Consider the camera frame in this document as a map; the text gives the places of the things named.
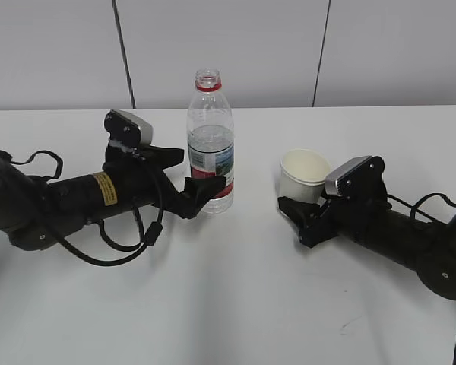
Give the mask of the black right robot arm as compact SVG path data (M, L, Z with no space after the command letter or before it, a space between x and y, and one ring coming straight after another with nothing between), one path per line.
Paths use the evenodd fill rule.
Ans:
M386 198L330 197L323 205L278 199L278 208L312 248L342 236L411 271L432 292L456 300L456 215L446 224L393 211Z

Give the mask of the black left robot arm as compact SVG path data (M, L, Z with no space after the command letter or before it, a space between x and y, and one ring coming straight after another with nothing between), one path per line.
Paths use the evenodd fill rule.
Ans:
M11 155L0 150L0 231L13 246L37 251L54 246L85 226L104 225L107 218L131 211L142 237L153 245L160 235L165 212L184 219L199 211L225 187L222 176L186 178L178 191L164 170L180 164L179 148L142 148L134 152L106 149L106 160L98 173L61 179L63 162L55 153L52 176L26 175ZM139 208L154 206L157 219L142 230Z

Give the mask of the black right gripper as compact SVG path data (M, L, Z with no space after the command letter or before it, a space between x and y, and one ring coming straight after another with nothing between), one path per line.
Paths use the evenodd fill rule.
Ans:
M388 209L386 199L327 200L321 207L316 203L299 202L286 196L277 199L278 209L299 230L299 241L313 248L336 236L357 242L372 219Z

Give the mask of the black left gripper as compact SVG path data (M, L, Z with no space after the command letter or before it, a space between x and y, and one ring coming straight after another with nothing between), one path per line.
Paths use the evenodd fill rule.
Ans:
M185 219L192 219L226 187L226 178L185 178L184 191L178 191L164 173L180 165L185 151L181 148L149 146L135 153L107 148L103 171L112 180L117 202L104 208L104 216L112 217L133 208L153 205Z

